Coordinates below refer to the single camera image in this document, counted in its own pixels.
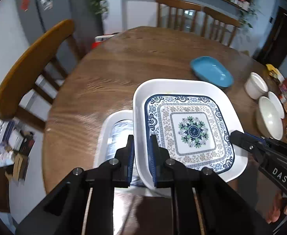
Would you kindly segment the person right hand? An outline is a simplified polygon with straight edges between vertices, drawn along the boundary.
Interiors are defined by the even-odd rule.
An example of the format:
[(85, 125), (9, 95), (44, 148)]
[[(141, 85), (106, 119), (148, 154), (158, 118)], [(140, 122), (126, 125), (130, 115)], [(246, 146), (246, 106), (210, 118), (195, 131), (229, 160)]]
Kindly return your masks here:
[(282, 197), (282, 192), (280, 190), (277, 191), (272, 206), (266, 214), (266, 222), (268, 224), (276, 222), (282, 213), (287, 215), (287, 203), (284, 203), (285, 200), (287, 200), (287, 198)]

